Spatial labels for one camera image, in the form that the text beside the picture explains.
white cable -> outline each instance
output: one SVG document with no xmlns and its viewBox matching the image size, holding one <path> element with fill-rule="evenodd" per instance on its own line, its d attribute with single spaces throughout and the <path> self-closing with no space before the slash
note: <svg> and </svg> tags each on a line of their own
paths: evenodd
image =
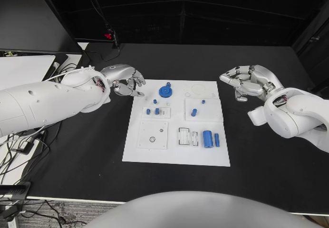
<svg viewBox="0 0 329 228">
<path fill-rule="evenodd" d="M 24 136 L 24 137 L 19 137 L 17 139 L 13 139 L 13 140 L 10 140 L 10 141 L 6 141 L 6 142 L 0 143 L 0 146 L 4 145 L 4 144 L 7 144 L 7 143 L 10 143 L 10 142 L 17 141 L 19 139 L 24 139 L 24 138 L 30 137 L 32 135 L 34 135 L 37 132 L 42 131 L 42 129 L 45 128 L 45 126 L 46 126 L 46 125 L 43 125 L 43 126 L 40 127 L 40 129 L 39 129 L 33 134 L 29 134 L 29 135 Z"/>
<path fill-rule="evenodd" d="M 85 67 L 85 68 L 79 68 L 79 69 L 71 70 L 71 71 L 68 71 L 68 72 L 65 72 L 65 73 L 62 73 L 62 74 L 59 74 L 59 75 L 56 75 L 56 76 L 47 78 L 47 79 L 45 80 L 45 82 L 49 81 L 49 80 L 52 80 L 53 78 L 62 76 L 62 75 L 71 74 L 71 73 L 75 72 L 75 71 L 79 71 L 79 70 L 82 70 L 82 69 L 89 69 L 89 68 L 91 68 L 91 66 L 89 66 L 89 67 Z"/>
</svg>

floor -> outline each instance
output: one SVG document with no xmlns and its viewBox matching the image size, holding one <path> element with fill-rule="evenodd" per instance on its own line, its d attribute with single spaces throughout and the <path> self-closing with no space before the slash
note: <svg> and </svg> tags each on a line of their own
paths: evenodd
<svg viewBox="0 0 329 228">
<path fill-rule="evenodd" d="M 42 215 L 58 217 L 56 212 L 50 209 L 49 205 L 43 200 L 26 201 L 23 210 L 37 211 Z M 66 220 L 66 225 L 62 225 L 63 228 L 79 228 L 83 226 L 81 223 L 89 223 L 101 214 L 108 210 L 120 206 L 120 204 L 107 204 L 107 203 L 85 203 L 85 202 L 68 202 L 68 201 L 50 201 L 50 206 L 58 210 L 59 216 Z M 26 212 L 23 213 L 26 217 L 30 217 L 33 214 Z M 42 217 L 34 215 L 30 218 L 24 218 L 21 215 L 19 218 L 19 228 L 58 228 L 58 222 L 53 218 Z M 322 227 L 329 228 L 329 218 L 323 216 L 310 217 Z M 0 228 L 6 228 L 7 223 L 0 219 Z"/>
</svg>

black wall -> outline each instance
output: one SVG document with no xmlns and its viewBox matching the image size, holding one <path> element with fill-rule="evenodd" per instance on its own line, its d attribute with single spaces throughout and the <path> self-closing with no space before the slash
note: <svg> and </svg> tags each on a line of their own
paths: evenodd
<svg viewBox="0 0 329 228">
<path fill-rule="evenodd" d="M 52 0 L 75 38 L 104 39 L 89 0 Z M 290 46 L 324 0 L 98 0 L 122 43 Z"/>
</svg>

black tabletop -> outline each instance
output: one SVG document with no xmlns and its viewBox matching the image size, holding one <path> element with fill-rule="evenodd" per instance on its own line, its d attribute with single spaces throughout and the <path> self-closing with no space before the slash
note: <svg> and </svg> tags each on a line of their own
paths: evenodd
<svg viewBox="0 0 329 228">
<path fill-rule="evenodd" d="M 86 50 L 104 58 L 117 55 L 111 44 L 89 44 Z M 329 214 L 329 154 L 304 139 L 280 137 L 267 124 L 254 126 L 247 112 L 261 100 L 236 102 L 234 88 L 219 81 L 234 67 L 258 64 L 284 87 L 304 90 L 311 82 L 290 47 L 122 44 L 114 60 L 89 56 L 96 70 L 124 63 L 146 79 L 218 82 L 231 167 L 122 162 L 133 97 L 112 92 L 98 110 L 62 121 L 49 156 L 30 173 L 29 196 L 130 201 L 193 190 L 245 197 L 288 212 Z"/>
</svg>

robotic hand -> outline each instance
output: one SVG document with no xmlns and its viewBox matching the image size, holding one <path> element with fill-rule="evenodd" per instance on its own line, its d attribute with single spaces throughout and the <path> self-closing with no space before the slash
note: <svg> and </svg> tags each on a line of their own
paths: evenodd
<svg viewBox="0 0 329 228">
<path fill-rule="evenodd" d="M 329 152 L 329 100 L 296 88 L 284 88 L 274 73 L 260 65 L 238 66 L 219 76 L 235 88 L 235 99 L 257 96 L 264 106 L 248 112 L 255 126 L 268 123 L 284 138 L 304 138 Z"/>
<path fill-rule="evenodd" d="M 50 79 L 0 91 L 0 137 L 50 125 L 78 112 L 92 112 L 109 102 L 111 87 L 121 96 L 144 96 L 134 90 L 134 82 L 146 84 L 143 75 L 125 64 L 99 72 L 94 67 L 72 70 L 60 83 Z"/>
</svg>

